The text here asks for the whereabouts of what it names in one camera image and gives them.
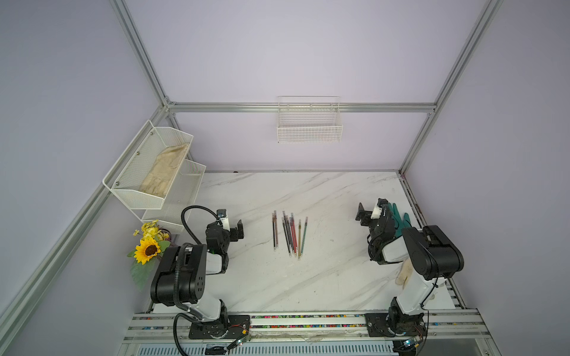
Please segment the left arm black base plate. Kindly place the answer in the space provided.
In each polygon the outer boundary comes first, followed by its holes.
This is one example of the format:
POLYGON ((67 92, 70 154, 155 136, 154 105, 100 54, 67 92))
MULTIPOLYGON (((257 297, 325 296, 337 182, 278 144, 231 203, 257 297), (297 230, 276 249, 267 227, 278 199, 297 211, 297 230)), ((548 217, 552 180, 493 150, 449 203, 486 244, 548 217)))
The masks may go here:
POLYGON ((191 325, 190 340, 234 340, 245 336, 251 326, 251 317, 247 314, 221 315, 221 318, 206 322, 202 326, 191 325))

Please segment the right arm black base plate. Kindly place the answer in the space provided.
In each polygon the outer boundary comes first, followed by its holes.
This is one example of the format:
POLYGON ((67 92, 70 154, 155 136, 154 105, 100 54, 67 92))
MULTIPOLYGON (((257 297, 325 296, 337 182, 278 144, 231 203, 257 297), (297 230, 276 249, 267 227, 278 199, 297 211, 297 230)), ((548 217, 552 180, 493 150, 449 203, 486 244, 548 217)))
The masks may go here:
POLYGON ((367 313, 365 314, 365 324, 371 338, 415 336, 422 338, 427 333, 423 317, 423 313, 417 315, 367 313))

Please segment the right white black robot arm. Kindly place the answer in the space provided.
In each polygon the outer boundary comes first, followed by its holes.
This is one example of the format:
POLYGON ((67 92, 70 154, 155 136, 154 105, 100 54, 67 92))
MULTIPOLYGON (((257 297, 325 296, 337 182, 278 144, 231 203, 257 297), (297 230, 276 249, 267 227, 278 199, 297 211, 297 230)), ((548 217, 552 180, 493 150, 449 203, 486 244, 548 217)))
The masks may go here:
POLYGON ((439 226, 412 227, 386 199, 378 199, 371 211, 359 204, 356 221, 368 228, 370 261, 380 266, 411 264, 402 291, 392 299, 386 313, 365 315, 369 336, 426 336, 426 303, 446 280, 463 270, 462 253, 439 226))

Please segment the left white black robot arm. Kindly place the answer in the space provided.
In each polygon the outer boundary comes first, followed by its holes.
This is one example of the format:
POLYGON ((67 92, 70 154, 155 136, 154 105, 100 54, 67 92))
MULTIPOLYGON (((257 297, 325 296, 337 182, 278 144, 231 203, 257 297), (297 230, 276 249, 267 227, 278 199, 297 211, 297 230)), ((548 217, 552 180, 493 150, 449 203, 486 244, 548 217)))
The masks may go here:
POLYGON ((198 323, 227 324, 227 308, 206 292, 206 277, 227 272, 229 245, 243 238, 243 223, 231 228, 223 218, 207 225, 205 244, 168 247, 151 283, 152 302, 176 307, 198 323))

